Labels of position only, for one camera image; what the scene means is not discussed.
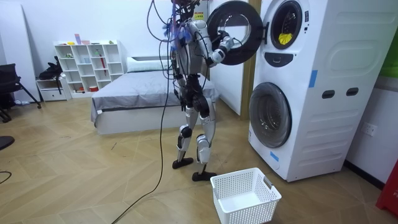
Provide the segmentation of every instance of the herringbone floor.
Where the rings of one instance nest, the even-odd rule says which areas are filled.
[[[223,102],[217,113],[208,171],[260,168],[282,194],[271,223],[398,223],[374,206],[380,191],[349,170],[284,182],[249,145],[248,122]],[[89,120],[90,99],[14,108],[11,115],[14,120],[0,124],[0,135],[16,139],[0,151],[0,170],[13,173],[0,185],[1,224],[111,223],[159,178],[159,130],[99,136]],[[194,164],[171,168],[177,134],[177,128],[164,131],[160,187],[119,223],[220,222],[209,183],[191,181]],[[188,156],[195,149],[192,141]]]

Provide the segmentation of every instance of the chair leg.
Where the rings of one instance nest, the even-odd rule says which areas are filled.
[[[7,112],[5,112],[2,108],[0,108],[0,117],[2,118],[3,123],[7,123],[8,121],[12,120]]]
[[[21,85],[21,87],[25,90],[25,92],[37,103],[37,108],[41,109],[42,105],[34,98],[34,96],[32,96],[32,94],[29,93],[29,91],[27,91],[27,89],[19,82],[18,84]]]

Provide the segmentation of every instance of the pillow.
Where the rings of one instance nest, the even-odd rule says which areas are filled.
[[[127,72],[148,72],[148,71],[159,71],[167,69],[167,60],[136,60],[132,57],[128,57],[126,60]]]

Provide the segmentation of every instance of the office chair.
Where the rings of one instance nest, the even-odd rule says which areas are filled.
[[[14,93],[15,91],[24,90],[37,103],[37,108],[41,109],[42,105],[27,91],[21,83],[21,77],[17,75],[15,64],[0,65],[0,95]],[[0,108],[0,117],[3,123],[11,120],[11,117]]]

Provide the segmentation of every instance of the washing machine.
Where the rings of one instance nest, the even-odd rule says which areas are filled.
[[[396,0],[263,0],[249,142],[286,181],[341,170],[397,29]]]

